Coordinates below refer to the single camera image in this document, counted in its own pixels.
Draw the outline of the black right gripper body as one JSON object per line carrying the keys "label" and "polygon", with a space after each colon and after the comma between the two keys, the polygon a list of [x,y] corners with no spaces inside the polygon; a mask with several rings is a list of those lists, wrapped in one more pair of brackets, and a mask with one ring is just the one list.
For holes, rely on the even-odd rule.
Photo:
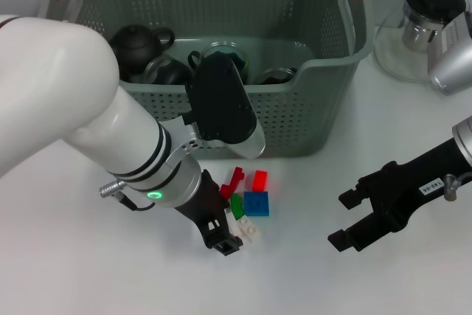
{"label": "black right gripper body", "polygon": [[374,232],[383,237],[405,228],[412,214],[439,196],[420,188],[446,175],[471,172],[454,139],[438,145],[421,156],[399,165],[393,161],[372,175],[372,209],[376,216]]}

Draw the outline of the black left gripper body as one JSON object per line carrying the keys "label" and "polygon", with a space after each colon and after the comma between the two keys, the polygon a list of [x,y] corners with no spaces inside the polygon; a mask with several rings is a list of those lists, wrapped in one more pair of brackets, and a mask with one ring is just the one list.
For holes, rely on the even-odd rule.
{"label": "black left gripper body", "polygon": [[190,200],[176,207],[197,226],[205,244],[225,244],[229,241],[225,209],[226,200],[207,170],[201,173],[199,187]]}

